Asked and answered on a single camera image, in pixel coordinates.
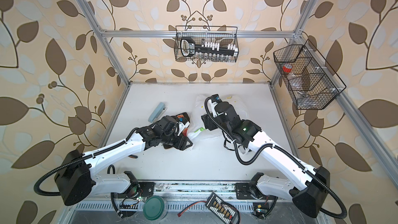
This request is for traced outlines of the white plastic bag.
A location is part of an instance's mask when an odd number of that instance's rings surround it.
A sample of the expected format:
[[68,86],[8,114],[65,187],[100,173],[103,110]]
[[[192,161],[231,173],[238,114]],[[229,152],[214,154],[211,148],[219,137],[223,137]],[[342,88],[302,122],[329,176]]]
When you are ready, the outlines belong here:
[[[209,131],[205,129],[205,124],[202,120],[202,116],[206,114],[204,101],[207,98],[206,95],[200,94],[196,98],[195,107],[192,110],[190,116],[190,125],[187,130],[187,136],[193,143],[193,146],[205,142],[205,141],[223,141],[223,135],[221,130],[216,129]],[[240,119],[248,119],[247,106],[243,100],[237,95],[230,95],[222,98],[222,101],[230,103]]]

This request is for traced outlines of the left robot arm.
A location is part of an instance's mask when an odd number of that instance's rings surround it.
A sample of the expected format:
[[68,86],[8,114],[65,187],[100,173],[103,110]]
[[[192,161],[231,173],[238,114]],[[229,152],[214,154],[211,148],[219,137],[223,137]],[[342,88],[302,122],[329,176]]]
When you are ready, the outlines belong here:
[[187,113],[164,116],[146,127],[134,128],[127,137],[105,147],[80,153],[71,151],[61,166],[42,176],[34,185],[40,196],[60,196],[64,205],[75,205],[88,196],[116,193],[128,195],[138,181],[132,172],[100,176],[110,165],[160,144],[185,150],[193,145],[184,134],[190,118]]

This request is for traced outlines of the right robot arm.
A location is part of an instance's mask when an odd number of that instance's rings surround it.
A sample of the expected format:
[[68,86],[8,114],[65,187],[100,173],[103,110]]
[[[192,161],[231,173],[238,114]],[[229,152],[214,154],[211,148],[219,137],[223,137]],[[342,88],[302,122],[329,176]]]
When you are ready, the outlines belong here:
[[206,114],[202,120],[205,128],[222,131],[226,142],[233,145],[240,164],[249,166],[262,157],[286,177],[280,179],[256,174],[249,186],[254,198],[270,195],[291,200],[311,218],[316,218],[319,213],[336,219],[347,217],[345,204],[330,188],[330,172],[326,168],[304,163],[273,141],[260,126],[251,120],[240,119],[234,107],[216,94],[205,99],[204,108]]

